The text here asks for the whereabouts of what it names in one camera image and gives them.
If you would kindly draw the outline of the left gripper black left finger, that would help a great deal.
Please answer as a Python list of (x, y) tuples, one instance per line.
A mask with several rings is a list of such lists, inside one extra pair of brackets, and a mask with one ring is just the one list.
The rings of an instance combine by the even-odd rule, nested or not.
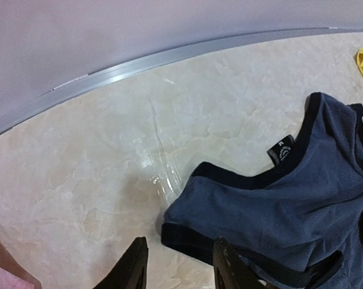
[(146, 238), (135, 238), (111, 271), (94, 289), (146, 288), (148, 256)]

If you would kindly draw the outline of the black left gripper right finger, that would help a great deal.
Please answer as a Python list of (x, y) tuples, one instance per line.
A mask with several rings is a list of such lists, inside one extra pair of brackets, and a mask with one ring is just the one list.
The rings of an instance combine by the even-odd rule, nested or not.
[(268, 282), (261, 282), (241, 260), (232, 246), (217, 238), (213, 247), (215, 288), (220, 289), (266, 289), (276, 288)]

